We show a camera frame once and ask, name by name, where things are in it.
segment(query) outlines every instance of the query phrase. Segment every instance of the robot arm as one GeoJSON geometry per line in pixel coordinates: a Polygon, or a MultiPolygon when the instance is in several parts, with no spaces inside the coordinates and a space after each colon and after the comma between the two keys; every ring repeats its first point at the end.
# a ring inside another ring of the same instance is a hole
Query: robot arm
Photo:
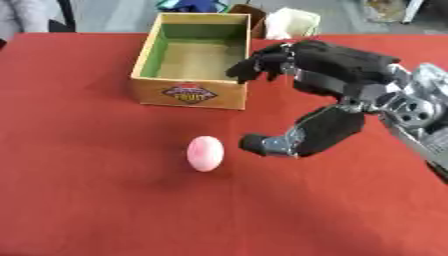
{"type": "Polygon", "coordinates": [[[315,40],[255,52],[227,75],[240,83],[262,72],[268,80],[293,75],[295,89],[331,95],[338,103],[300,118],[282,136],[247,135],[240,147],[262,156],[311,156],[360,132],[364,115],[372,114],[448,181],[447,73],[431,64],[410,73],[399,61],[315,40]]]}

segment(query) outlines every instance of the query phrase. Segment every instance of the table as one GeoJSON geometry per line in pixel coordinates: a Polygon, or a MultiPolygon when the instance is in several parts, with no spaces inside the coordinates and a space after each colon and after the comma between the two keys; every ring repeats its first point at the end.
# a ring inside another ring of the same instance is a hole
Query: table
{"type": "MultiPolygon", "coordinates": [[[[0,255],[448,254],[448,188],[374,117],[317,156],[260,158],[242,134],[332,100],[280,78],[250,83],[245,111],[142,106],[127,85],[144,39],[28,34],[0,52],[0,255]],[[213,173],[185,161],[198,135],[225,144],[213,173]]],[[[446,36],[318,39],[448,68],[446,36]]]]}

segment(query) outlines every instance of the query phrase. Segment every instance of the cardboard box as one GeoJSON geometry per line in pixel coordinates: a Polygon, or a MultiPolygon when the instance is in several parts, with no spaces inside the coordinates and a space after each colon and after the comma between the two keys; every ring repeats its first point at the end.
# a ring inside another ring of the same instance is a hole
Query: cardboard box
{"type": "Polygon", "coordinates": [[[249,57],[250,15],[161,13],[135,64],[142,104],[244,109],[247,85],[226,70],[249,57]]]}

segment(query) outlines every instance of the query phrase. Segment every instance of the floor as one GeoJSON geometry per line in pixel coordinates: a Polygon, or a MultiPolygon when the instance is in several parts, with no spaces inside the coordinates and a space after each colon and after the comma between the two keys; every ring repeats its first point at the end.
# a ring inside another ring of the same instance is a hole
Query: floor
{"type": "MultiPolygon", "coordinates": [[[[156,0],[72,0],[80,32],[147,32],[157,13],[156,0]]],[[[231,4],[245,0],[230,0],[231,4]]],[[[428,5],[410,25],[373,23],[366,20],[360,0],[252,0],[267,11],[281,7],[303,9],[322,16],[320,31],[327,34],[394,33],[445,34],[436,8],[428,5]]]]}

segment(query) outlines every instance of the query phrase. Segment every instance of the ball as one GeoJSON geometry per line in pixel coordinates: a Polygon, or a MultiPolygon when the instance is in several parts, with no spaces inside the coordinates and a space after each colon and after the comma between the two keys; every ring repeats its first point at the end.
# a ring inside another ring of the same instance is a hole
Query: ball
{"type": "Polygon", "coordinates": [[[187,158],[197,171],[210,172],[221,164],[224,158],[224,147],[217,138],[197,137],[188,146],[187,158]]]}

